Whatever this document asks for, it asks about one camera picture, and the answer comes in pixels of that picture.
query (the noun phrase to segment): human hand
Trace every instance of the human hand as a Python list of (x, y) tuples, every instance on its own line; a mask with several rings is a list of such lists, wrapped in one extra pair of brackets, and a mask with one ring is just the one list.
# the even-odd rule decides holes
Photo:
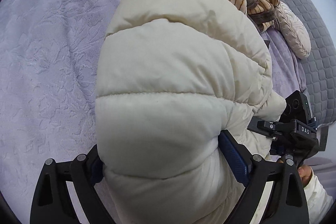
[[(283, 163), (281, 159), (277, 160), (277, 163)], [(299, 172), (299, 176), (301, 178), (301, 182), (303, 187), (306, 187), (308, 183), (311, 180), (311, 177), (313, 176), (313, 170), (310, 166), (308, 165), (301, 165), (297, 171)]]

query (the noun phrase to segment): camera lens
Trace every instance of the camera lens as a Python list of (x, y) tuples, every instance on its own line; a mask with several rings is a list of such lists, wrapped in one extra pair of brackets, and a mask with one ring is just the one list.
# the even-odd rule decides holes
[(297, 109), (299, 107), (299, 100), (298, 99), (295, 99), (294, 101), (293, 101), (293, 108), (294, 109)]
[(290, 112), (291, 112), (291, 106), (287, 104), (285, 110), (283, 111), (283, 114), (288, 115)]

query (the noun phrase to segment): person's arm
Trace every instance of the person's arm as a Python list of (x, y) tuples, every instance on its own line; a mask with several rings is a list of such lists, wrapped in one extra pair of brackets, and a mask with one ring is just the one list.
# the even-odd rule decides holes
[(309, 223), (318, 224), (332, 206), (333, 198), (328, 196), (310, 166), (303, 165), (298, 171), (307, 199)]

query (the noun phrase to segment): blue gripper pad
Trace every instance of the blue gripper pad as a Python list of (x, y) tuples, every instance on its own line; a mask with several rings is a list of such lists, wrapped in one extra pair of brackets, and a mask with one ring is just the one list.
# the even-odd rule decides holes
[[(235, 142), (235, 145), (238, 146), (238, 143), (232, 137), (232, 141)], [(230, 141), (230, 139), (226, 136), (226, 134), (222, 131), (218, 136), (218, 146), (222, 151), (229, 167), (236, 180), (247, 187), (250, 181), (250, 175), (248, 165), (245, 163), (241, 155), (235, 149), (234, 144)]]

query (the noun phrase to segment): bed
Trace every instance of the bed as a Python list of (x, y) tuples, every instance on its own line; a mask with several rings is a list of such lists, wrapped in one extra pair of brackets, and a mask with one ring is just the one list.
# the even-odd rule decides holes
[[(302, 62), (271, 28), (274, 89), (305, 92), (320, 125), (336, 120), (336, 51), (310, 0), (283, 0), (305, 24), (312, 54)], [(95, 75), (105, 30), (120, 0), (0, 2), (0, 190), (22, 223), (47, 158), (73, 159), (95, 144)], [(97, 193), (120, 223), (104, 180)], [(81, 223), (88, 223), (76, 193)]]

